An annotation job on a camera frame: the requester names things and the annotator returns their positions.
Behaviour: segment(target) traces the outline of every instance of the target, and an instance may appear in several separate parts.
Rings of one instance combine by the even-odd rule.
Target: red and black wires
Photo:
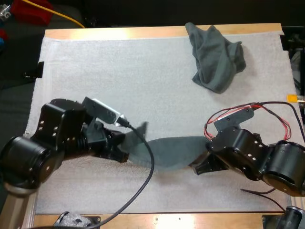
[[[208,121],[205,123],[204,128],[203,128],[203,134],[204,136],[208,139],[208,140],[212,140],[214,138],[214,136],[209,133],[207,131],[207,127],[209,124],[214,123],[222,118],[225,118],[226,116],[228,116],[229,114],[235,113],[237,111],[243,110],[243,109],[248,109],[248,108],[255,108],[255,109],[259,109],[259,108],[263,108],[264,110],[266,110],[268,113],[272,114],[273,116],[275,116],[283,125],[284,129],[285,129],[285,135],[284,135],[284,140],[288,140],[291,138],[291,128],[289,123],[284,120],[283,118],[281,118],[280,116],[278,116],[276,113],[274,113],[273,111],[271,111],[270,109],[266,108],[264,106],[264,104],[273,104],[273,103],[278,103],[278,102],[265,102],[265,103],[249,103],[249,104],[243,104],[243,105],[238,105],[238,106],[234,106],[234,107],[230,107],[230,108],[225,108],[222,109],[218,112],[216,112],[215,114],[213,114]]]

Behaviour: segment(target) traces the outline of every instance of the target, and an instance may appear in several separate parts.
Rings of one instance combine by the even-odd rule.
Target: gray towel
[[[246,67],[241,42],[228,41],[213,25],[207,31],[192,23],[187,23],[185,28],[198,69],[193,81],[213,92],[224,92],[236,73]]]
[[[148,123],[137,128],[141,135],[146,134]],[[155,159],[155,168],[160,171],[176,170],[187,167],[206,151],[208,140],[203,136],[166,137],[149,141]],[[129,160],[136,165],[151,167],[147,148],[134,134],[126,134],[121,149],[128,152]]]

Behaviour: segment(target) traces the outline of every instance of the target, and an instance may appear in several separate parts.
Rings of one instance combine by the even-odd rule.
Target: wooden board
[[[206,30],[209,25],[200,25]],[[222,34],[245,34],[256,32],[281,31],[279,23],[269,24],[236,24],[216,25]],[[161,38],[187,36],[184,26],[165,27],[130,27],[130,28],[93,28],[93,29],[65,29],[46,30],[45,37],[67,40],[127,40],[139,38]]]
[[[262,229],[263,213],[121,214],[103,229]],[[109,215],[100,216],[106,219]],[[53,225],[58,216],[37,215],[35,226]]]
[[[199,26],[208,29],[209,25]],[[222,34],[281,31],[279,23],[216,25]],[[128,40],[187,36],[184,26],[46,30],[45,37],[69,40]],[[103,229],[262,229],[263,213],[121,214]],[[102,220],[109,215],[101,216]],[[35,226],[52,225],[58,216],[36,215]]]

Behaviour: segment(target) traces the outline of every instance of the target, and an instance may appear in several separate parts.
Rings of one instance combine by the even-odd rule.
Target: yellow cable
[[[22,1],[28,3],[28,4],[32,5],[32,6],[36,6],[36,7],[40,8],[40,9],[45,10],[45,11],[48,11],[48,12],[51,12],[51,13],[56,14],[56,15],[58,15],[58,16],[61,16],[61,17],[63,17],[63,18],[66,18],[66,19],[68,19],[68,20],[71,20],[72,22],[78,24],[78,25],[81,26],[82,28],[85,28],[85,26],[83,26],[80,22],[78,22],[78,21],[76,21],[75,19],[70,18],[70,17],[68,17],[68,16],[66,16],[66,15],[63,15],[63,14],[58,13],[58,12],[56,12],[56,11],[50,10],[50,9],[48,9],[48,8],[45,8],[45,7],[43,7],[43,6],[41,6],[41,5],[38,5],[38,4],[34,3],[34,2],[31,2],[31,1],[29,1],[29,0],[22,0]]]

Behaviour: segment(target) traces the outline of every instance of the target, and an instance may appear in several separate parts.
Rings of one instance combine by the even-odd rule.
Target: white towel
[[[192,82],[197,69],[188,37],[126,41],[45,38],[40,58],[45,61],[43,78],[36,81],[26,132],[35,132],[40,108],[50,100],[81,102],[88,96],[122,112],[133,126],[148,121],[148,140],[202,135],[207,118],[222,108],[285,101],[287,94],[295,93],[288,53],[282,50],[279,34],[226,36],[232,42],[243,42],[247,67],[222,94]],[[290,123],[291,140],[302,144],[289,107],[269,107]],[[263,110],[255,111],[254,118],[242,127],[260,133],[265,144],[281,140],[285,133],[281,123]],[[216,134],[214,127],[210,130]],[[37,213],[113,213],[142,185],[148,172],[131,163],[95,157],[66,161],[41,186]],[[279,210],[272,202],[243,193],[240,188],[271,189],[233,171],[200,176],[189,168],[155,172],[150,184],[124,212]],[[289,204],[284,193],[276,191],[270,196],[284,207]]]

